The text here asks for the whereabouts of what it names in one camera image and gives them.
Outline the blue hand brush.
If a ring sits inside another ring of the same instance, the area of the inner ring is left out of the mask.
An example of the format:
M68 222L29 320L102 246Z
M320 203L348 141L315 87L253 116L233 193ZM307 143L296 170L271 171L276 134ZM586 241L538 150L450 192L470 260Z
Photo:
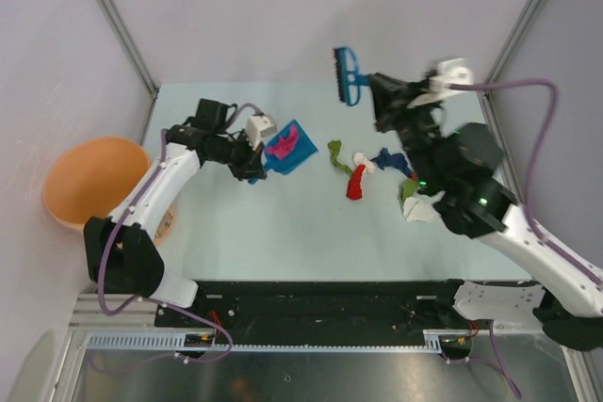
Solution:
M349 46L335 47L333 55L339 100L347 106L356 106L362 98L362 89L369 86L368 78Z

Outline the pink paper scrap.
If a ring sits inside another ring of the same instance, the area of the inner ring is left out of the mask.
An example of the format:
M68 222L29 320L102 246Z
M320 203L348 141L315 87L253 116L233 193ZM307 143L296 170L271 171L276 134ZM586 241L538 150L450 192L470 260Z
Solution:
M267 155L277 160L286 159L294 150L299 140L298 127L295 124L281 131L276 141L266 148Z

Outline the blue plastic dustpan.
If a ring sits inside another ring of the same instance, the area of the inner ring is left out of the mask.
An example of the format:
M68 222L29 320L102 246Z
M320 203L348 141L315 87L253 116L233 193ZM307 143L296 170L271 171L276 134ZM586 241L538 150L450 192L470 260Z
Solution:
M300 123L292 120L265 145L264 171L288 175L317 151L317 146Z

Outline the dark blue twisted paper scrap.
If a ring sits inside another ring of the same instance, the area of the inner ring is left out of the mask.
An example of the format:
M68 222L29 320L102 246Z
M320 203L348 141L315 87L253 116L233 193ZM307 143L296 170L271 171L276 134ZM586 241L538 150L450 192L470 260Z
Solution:
M414 173L403 153L391 153L387 148L381 148L379 153L370 161L379 169L393 168L399 170L407 178L414 177Z

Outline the small white paper scrap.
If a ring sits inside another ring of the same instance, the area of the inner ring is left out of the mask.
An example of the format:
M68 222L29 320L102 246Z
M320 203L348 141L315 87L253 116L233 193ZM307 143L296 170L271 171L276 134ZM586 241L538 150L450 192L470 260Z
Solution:
M369 158L367 158L363 153L356 152L352 156L352 160L356 166L364 166L365 171L368 173L373 173L375 171L376 165Z

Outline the green twisted paper scrap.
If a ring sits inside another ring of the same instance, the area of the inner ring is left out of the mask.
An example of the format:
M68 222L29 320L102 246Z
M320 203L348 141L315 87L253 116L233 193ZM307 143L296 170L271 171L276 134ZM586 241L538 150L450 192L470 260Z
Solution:
M341 173L347 175L348 177L351 177L354 173L354 170L348 165L339 161L342 142L340 140L331 140L328 142L327 147L329 150L330 162L332 166Z

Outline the red long paper scrap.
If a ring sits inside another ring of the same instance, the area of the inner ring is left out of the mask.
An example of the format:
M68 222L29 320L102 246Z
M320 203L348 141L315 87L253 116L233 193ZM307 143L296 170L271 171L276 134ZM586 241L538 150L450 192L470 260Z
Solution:
M365 164L358 165L348 181L346 197L352 201L359 201L363 198L362 179L367 171Z

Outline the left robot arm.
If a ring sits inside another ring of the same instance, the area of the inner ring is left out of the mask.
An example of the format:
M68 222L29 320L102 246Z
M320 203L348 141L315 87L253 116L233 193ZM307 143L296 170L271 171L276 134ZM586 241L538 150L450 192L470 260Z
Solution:
M266 178L264 138L276 131L272 117L259 107L244 128L229 133L242 109L201 99L194 115L161 132L160 153L135 188L106 217L84 225L90 279L97 284L101 309L118 313L105 301L105 283L116 279L120 292L175 306L186 325L202 324L208 304L197 297L196 282L169 271L155 246L161 220L187 182L207 162L224 165L239 181Z

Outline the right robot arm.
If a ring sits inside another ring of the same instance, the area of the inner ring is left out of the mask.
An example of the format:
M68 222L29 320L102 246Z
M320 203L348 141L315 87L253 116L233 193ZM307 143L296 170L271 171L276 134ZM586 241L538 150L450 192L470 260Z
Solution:
M602 346L602 271L540 228L528 205L493 174L503 151L488 127L470 122L443 136L432 111L460 91L543 86L550 92L545 122L531 156L540 152L556 113L559 91L543 78L496 84L454 83L431 73L404 82L376 72L367 76L375 128L394 131L419 181L419 191L441 198L433 208L447 229L507 256L534 280L533 286L479 285L457 281L456 291L434 304L446 328L482 320L536 324L561 346L591 351Z

